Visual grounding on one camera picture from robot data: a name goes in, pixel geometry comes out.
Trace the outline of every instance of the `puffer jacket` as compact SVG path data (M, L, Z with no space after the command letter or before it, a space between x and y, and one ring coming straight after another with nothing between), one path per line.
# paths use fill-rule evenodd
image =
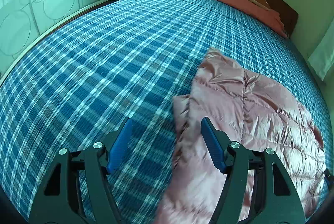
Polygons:
M155 224L208 224L211 219L226 175L214 167L200 133L206 116L247 149L273 148L297 189L306 217L314 212L324 182L325 153L311 114L280 83L245 70L210 48L191 93L174 98L173 173ZM253 179L254 171L249 171L239 220L248 216Z

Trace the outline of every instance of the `bedsheet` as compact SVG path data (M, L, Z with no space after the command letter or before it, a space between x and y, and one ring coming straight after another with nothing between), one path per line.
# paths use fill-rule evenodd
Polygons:
M83 149L129 116L133 136L112 192L127 223L151 223L171 176L172 97L190 92L210 46L280 82L309 109L332 169L327 106L290 41L216 0L121 0L49 35L0 87L0 183L17 210L28 218L59 148ZM81 185L91 216L83 174ZM324 184L322 198L326 191Z

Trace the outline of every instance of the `circle pattern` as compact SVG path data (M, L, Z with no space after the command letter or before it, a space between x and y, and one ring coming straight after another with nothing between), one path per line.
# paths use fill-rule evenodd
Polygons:
M28 14L15 11L0 25L0 50L6 55L18 53L27 43L31 30Z
M65 17L73 7L75 0L44 0L44 13L50 19Z

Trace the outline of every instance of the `curtain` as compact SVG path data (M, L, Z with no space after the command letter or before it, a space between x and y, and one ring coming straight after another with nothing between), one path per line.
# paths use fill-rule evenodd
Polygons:
M334 64L334 19L325 36L308 59L317 75L323 81Z

